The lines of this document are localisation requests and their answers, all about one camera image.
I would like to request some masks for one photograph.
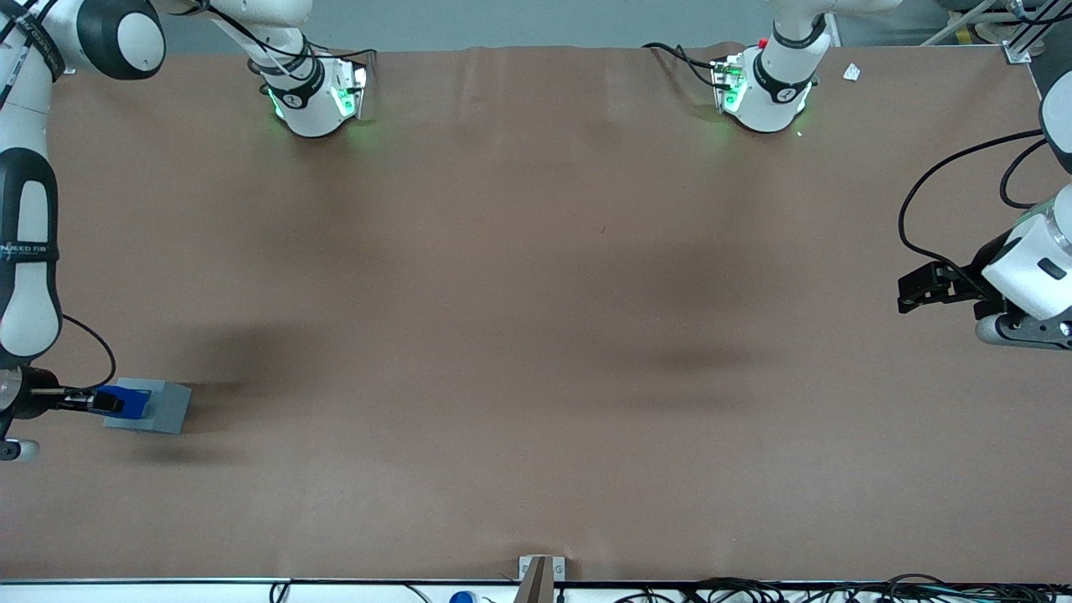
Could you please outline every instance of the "brown paper surface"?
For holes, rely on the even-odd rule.
[[[838,48],[758,135],[645,50],[387,54],[376,121],[302,141],[243,60],[57,86],[64,310],[198,385],[180,437],[17,423],[3,576],[1068,580],[1069,356],[895,308],[900,201],[1038,127],[1026,68]],[[1010,227],[1019,148],[913,239]],[[1064,181],[1038,153],[1013,194]],[[105,370],[70,327],[38,364]]]

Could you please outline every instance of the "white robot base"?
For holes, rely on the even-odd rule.
[[[758,46],[753,46],[739,55],[726,57],[724,61],[712,62],[712,82],[724,85],[715,88],[715,106],[718,113],[732,116],[749,130],[777,132],[787,128],[804,111],[813,85],[808,84],[799,93],[787,89],[793,94],[790,102],[774,102],[757,83],[753,65],[760,50]]]
[[[276,116],[291,130],[306,138],[326,136],[348,119],[361,119],[364,92],[369,85],[369,67],[334,58],[319,58],[326,74],[321,89],[304,106],[289,94],[268,89]]]

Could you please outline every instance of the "black cable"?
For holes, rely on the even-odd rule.
[[[48,0],[48,3],[46,3],[41,9],[41,13],[38,14],[38,17],[36,17],[38,20],[39,21],[43,21],[45,19],[45,16],[48,15],[48,11],[51,11],[53,6],[55,6],[56,2],[58,2],[58,1],[59,0]],[[23,8],[24,9],[29,9],[29,8],[33,6],[34,4],[36,4],[36,3],[38,3],[38,0],[29,0],[26,4],[23,5]],[[3,30],[0,30],[0,44],[3,44],[8,40],[8,35],[12,32],[12,30],[14,28],[15,28],[15,19],[9,16],[8,17],[8,23],[4,25]],[[26,38],[26,42],[23,43],[23,48],[25,48],[27,52],[29,52],[29,49],[32,46],[33,46],[33,41],[28,35]],[[8,104],[8,97],[10,97],[11,95],[11,91],[15,89],[15,79],[18,77],[18,71],[21,70],[21,68],[23,68],[23,64],[20,62],[17,62],[15,64],[15,69],[12,71],[12,75],[14,75],[15,78],[13,78],[11,82],[9,82],[5,85],[3,87],[3,90],[0,90],[0,109],[2,109],[5,104]]]
[[[905,202],[900,205],[900,211],[897,214],[897,234],[900,236],[900,242],[905,247],[919,253],[920,255],[930,258],[932,260],[937,260],[938,262],[946,264],[947,266],[949,266],[951,270],[956,273],[957,276],[959,276],[968,284],[970,284],[972,289],[974,289],[981,295],[983,295],[984,298],[991,299],[992,294],[989,294],[986,290],[980,286],[979,283],[977,283],[971,277],[969,277],[968,274],[965,273],[964,269],[961,268],[961,266],[957,265],[955,262],[953,262],[949,258],[946,258],[944,255],[930,251],[929,249],[924,249],[913,244],[912,241],[908,240],[908,235],[905,234],[905,215],[908,212],[908,206],[911,205],[912,200],[915,198],[915,194],[920,192],[920,189],[923,187],[924,182],[926,182],[930,178],[930,176],[934,176],[935,173],[941,170],[942,167],[949,165],[950,163],[956,161],[957,159],[961,159],[962,157],[967,157],[973,152],[988,149],[991,147],[996,147],[998,145],[1003,145],[1006,143],[1011,143],[1013,141],[1021,141],[1024,138],[1030,138],[1040,135],[1042,135],[1042,130],[1028,130],[1026,132],[1019,132],[1017,134],[1009,134],[1008,136],[994,138],[993,141],[980,143],[972,147],[968,147],[962,151],[957,151],[936,163],[930,170],[927,170],[927,172],[923,176],[921,176],[919,180],[915,181],[915,185],[912,186],[912,189],[908,191],[908,196],[905,197]]]
[[[686,65],[688,65],[688,69],[693,72],[694,75],[696,75],[696,78],[699,79],[700,82],[703,82],[708,86],[710,86],[712,88],[715,88],[717,90],[729,90],[730,89],[730,87],[728,85],[726,85],[726,84],[716,84],[716,83],[712,82],[710,78],[704,77],[704,75],[702,73],[700,73],[700,71],[697,68],[698,67],[702,67],[704,69],[711,69],[711,63],[710,62],[703,62],[703,61],[701,61],[699,59],[694,59],[693,57],[689,57],[688,54],[685,53],[685,47],[682,46],[681,44],[678,44],[678,46],[671,48],[670,46],[667,46],[666,44],[664,44],[661,42],[650,42],[647,44],[644,44],[641,47],[642,48],[651,48],[653,50],[666,50],[670,56],[672,56],[673,58],[675,58],[679,61],[682,61]]]
[[[643,46],[641,46],[641,48],[665,50],[665,52],[673,55],[674,58],[676,58],[680,61],[688,61],[688,62],[695,64],[696,67],[703,67],[703,68],[711,69],[711,63],[710,62],[704,62],[704,61],[701,61],[699,59],[694,59],[693,57],[689,57],[688,55],[686,55],[684,52],[679,53],[678,48],[682,48],[681,44],[678,45],[678,48],[671,48],[670,46],[668,46],[667,44],[664,44],[661,42],[649,42],[647,44],[644,44]]]
[[[416,593],[417,597],[420,597],[421,601],[423,601],[425,603],[432,603],[432,600],[429,599],[427,594],[425,594],[423,592],[417,590],[414,586],[408,585],[408,584],[403,585],[403,586],[405,586],[410,590],[414,591],[414,593]]]
[[[923,585],[923,586],[924,586],[924,588],[926,588],[928,586],[929,587],[935,587],[936,585]],[[1002,597],[1002,595],[997,594],[997,593],[991,594],[991,593],[982,593],[982,592],[972,592],[971,590],[965,589],[963,586],[959,589],[953,589],[951,587],[939,587],[939,588],[936,588],[936,590],[938,592],[941,592],[942,594],[952,594],[952,595],[955,595],[955,597],[966,597],[966,598],[971,599],[972,601],[1010,601],[1010,598],[1008,598],[1008,597]],[[956,594],[955,593],[956,590],[959,590],[961,593]]]
[[[1001,185],[998,187],[998,194],[1001,195],[1001,201],[1009,207],[1013,207],[1015,209],[1030,209],[1034,207],[1033,203],[1016,203],[1009,197],[1009,179],[1012,178],[1013,173],[1016,172],[1016,168],[1019,167],[1021,163],[1024,163],[1024,160],[1027,159],[1028,156],[1048,144],[1049,141],[1043,138],[1024,149],[1024,152],[1019,153],[1016,156],[1016,159],[1012,160],[1012,163],[1009,164],[1009,168],[1006,170],[1004,175],[1001,176]]]
[[[673,599],[670,599],[666,594],[659,594],[658,592],[651,592],[650,590],[641,591],[639,594],[630,594],[628,597],[623,597],[614,603],[634,603],[637,599],[646,599],[647,601],[662,601],[664,603],[679,603]]]
[[[946,583],[927,574],[900,574],[899,576],[894,576],[890,578],[890,580],[888,582],[889,586],[885,591],[885,595],[891,603],[897,601],[898,599],[900,600],[914,599],[917,601],[930,601],[932,599],[934,599],[934,597],[932,597],[930,594],[920,591],[920,589],[917,586],[919,583],[909,583],[902,590],[900,583],[910,578],[928,580],[925,584],[940,585],[942,587],[946,586]]]
[[[711,589],[709,603],[725,603],[736,594],[746,594],[751,603],[786,603],[777,585],[746,578],[715,577],[696,583],[697,590]]]
[[[834,595],[835,593],[839,592],[840,590],[844,590],[846,588],[845,585],[848,585],[848,584],[851,584],[851,583],[839,584],[837,586],[833,586],[831,588],[828,588],[828,589],[824,589],[824,590],[820,590],[819,592],[817,592],[815,594],[808,594],[807,597],[804,598],[803,601],[801,601],[801,603],[814,603],[815,601],[818,601],[819,599],[821,599],[823,597],[827,598],[827,603],[829,603],[830,598],[832,595]]]
[[[104,378],[100,383],[96,383],[95,385],[90,385],[89,387],[68,387],[66,389],[71,392],[85,392],[88,389],[96,389],[102,385],[107,385],[108,382],[111,381],[111,378],[116,376],[116,354],[115,352],[111,351],[111,345],[108,345],[108,342],[105,341],[103,337],[101,337],[95,330],[90,328],[89,325],[79,321],[78,319],[69,317],[68,314],[63,314],[63,320],[74,324],[75,326],[80,327],[83,330],[88,333],[90,337],[96,339],[96,342],[101,344],[101,348],[104,348],[104,352],[108,354],[108,364],[111,365],[111,368],[108,370],[108,376]]]
[[[24,9],[29,9],[38,3],[38,0],[28,0],[26,4],[23,4]],[[8,17],[8,23],[4,24],[3,29],[0,29],[0,44],[8,41],[8,35],[15,29],[15,19]]]
[[[1072,19],[1072,13],[1066,14],[1068,12],[1068,10],[1069,10],[1069,8],[1064,6],[1064,9],[1061,10],[1061,14],[1057,15],[1056,17],[1049,17],[1049,18],[1046,18],[1046,19],[1034,19],[1034,18],[1031,18],[1031,17],[1027,16],[1026,13],[1018,14],[1018,15],[1014,14],[1013,16],[1016,17],[1016,20],[1018,20],[1019,23],[1027,24],[1027,25],[1054,25],[1055,23],[1061,23],[1061,21],[1066,21],[1066,20]]]
[[[276,54],[279,54],[279,55],[283,55],[284,57],[292,57],[292,58],[295,58],[295,59],[307,59],[307,58],[314,58],[314,59],[315,58],[321,58],[321,59],[348,59],[351,57],[360,57],[361,55],[373,55],[373,56],[375,56],[376,53],[377,53],[375,48],[366,48],[363,50],[357,50],[355,53],[346,53],[344,55],[313,55],[313,54],[295,54],[295,53],[291,53],[291,52],[287,52],[287,50],[283,50],[281,48],[277,48],[274,46],[272,46],[271,44],[268,44],[264,40],[260,40],[256,35],[253,35],[253,32],[251,32],[249,29],[247,29],[247,27],[244,25],[242,25],[242,24],[238,23],[237,20],[235,20],[230,15],[221,12],[215,6],[212,6],[211,4],[209,4],[207,2],[207,0],[206,0],[205,4],[206,4],[206,10],[208,12],[210,12],[213,15],[220,17],[221,19],[223,19],[224,23],[226,23],[230,27],[235,28],[239,33],[241,33],[245,38],[249,38],[250,41],[252,41],[254,44],[256,44],[257,46],[259,46],[260,49],[263,49],[263,50],[271,50],[272,53],[276,53]],[[313,44],[311,42],[310,42],[309,45],[310,46],[314,46],[316,48],[326,48],[325,46],[322,46],[319,44]]]

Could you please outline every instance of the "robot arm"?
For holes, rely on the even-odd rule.
[[[366,69],[319,56],[297,26],[312,0],[154,0],[162,11],[212,19],[250,56],[251,69],[268,84],[276,115],[299,136],[315,138],[356,117],[367,85]]]
[[[247,50],[291,130],[323,136],[358,114],[364,69],[313,50],[297,29],[311,2],[0,0],[0,461],[28,460],[36,451],[33,442],[5,438],[13,418],[49,409],[115,414],[136,406],[117,402],[136,393],[63,387],[29,366],[55,343],[63,320],[56,291],[58,188],[46,148],[53,83],[68,68],[151,77],[165,56],[158,9],[204,15]]]
[[[1042,101],[1042,130],[1072,174],[1072,73]],[[898,309],[977,300],[976,335],[986,343],[1072,350],[1072,183],[1028,209],[961,271],[932,262],[900,278]]]
[[[900,0],[769,0],[773,35],[716,65],[716,105],[744,127],[777,132],[789,126],[812,91],[815,70],[831,45],[825,13],[888,11]]]

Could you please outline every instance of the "blue block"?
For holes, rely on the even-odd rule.
[[[111,394],[113,396],[119,398],[123,401],[122,412],[105,412],[103,410],[90,409],[89,412],[93,414],[100,414],[102,416],[110,416],[114,418],[144,418],[145,417],[145,406],[149,403],[149,392],[139,392],[137,389],[128,389],[126,387],[120,387],[118,385],[102,385],[96,388],[98,394]]]
[[[179,433],[182,431],[182,422],[187,417],[187,409],[190,408],[191,389],[189,387],[159,379],[128,379],[125,377],[120,378],[116,384],[128,389],[147,392],[149,401],[145,405],[145,413],[142,418],[108,417],[104,420],[105,427],[152,433]]]

